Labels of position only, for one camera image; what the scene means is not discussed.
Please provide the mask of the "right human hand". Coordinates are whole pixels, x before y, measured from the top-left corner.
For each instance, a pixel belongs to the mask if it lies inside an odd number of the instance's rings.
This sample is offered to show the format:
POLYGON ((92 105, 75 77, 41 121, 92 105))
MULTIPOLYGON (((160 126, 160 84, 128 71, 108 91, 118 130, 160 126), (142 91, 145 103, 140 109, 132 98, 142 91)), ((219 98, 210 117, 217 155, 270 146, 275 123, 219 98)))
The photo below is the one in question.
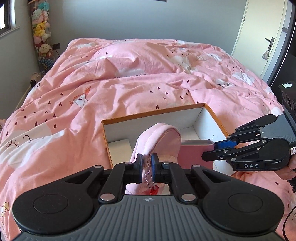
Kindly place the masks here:
POLYGON ((293 188, 295 188, 295 168, 296 168, 296 155, 292 155, 288 165, 276 171, 276 174, 282 180, 287 180, 293 188))

